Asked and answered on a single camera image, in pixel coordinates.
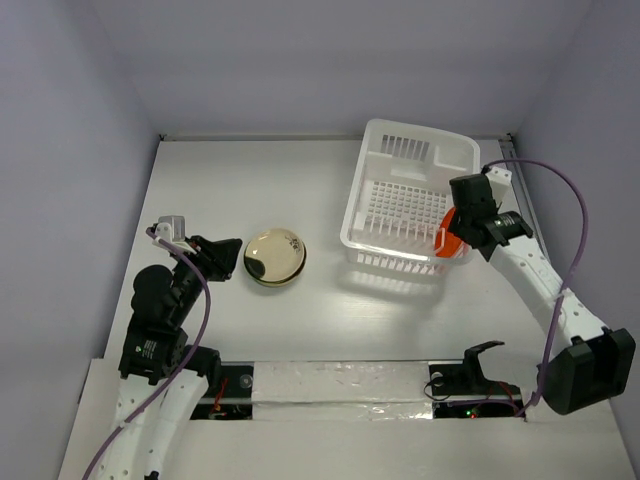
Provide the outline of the orange plate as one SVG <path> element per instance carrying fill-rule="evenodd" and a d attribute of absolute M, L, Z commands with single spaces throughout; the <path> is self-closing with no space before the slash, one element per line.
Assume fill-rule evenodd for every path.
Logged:
<path fill-rule="evenodd" d="M 439 258 L 462 258 L 469 254 L 470 246 L 449 231 L 456 209 L 450 208 L 443 217 L 434 239 L 434 253 Z"/>

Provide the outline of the beige plate with black spot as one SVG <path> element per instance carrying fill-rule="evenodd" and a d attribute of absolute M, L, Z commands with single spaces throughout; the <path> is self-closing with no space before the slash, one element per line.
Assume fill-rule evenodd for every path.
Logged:
<path fill-rule="evenodd" d="M 285 228 L 271 228 L 252 238 L 243 252 L 249 276 L 269 282 L 298 277 L 305 267 L 307 248 L 303 240 Z"/>

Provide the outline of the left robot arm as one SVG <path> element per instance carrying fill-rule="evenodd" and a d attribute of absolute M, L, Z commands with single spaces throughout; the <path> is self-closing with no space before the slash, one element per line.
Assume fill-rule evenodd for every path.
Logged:
<path fill-rule="evenodd" d="M 86 467 L 86 479 L 163 478 L 196 405 L 221 383 L 219 352 L 200 344 L 208 323 L 193 340 L 182 325 L 199 298 L 211 312 L 209 285 L 231 278 L 242 242 L 179 236 L 168 223 L 147 234 L 176 265 L 151 265 L 134 279 L 112 431 Z"/>

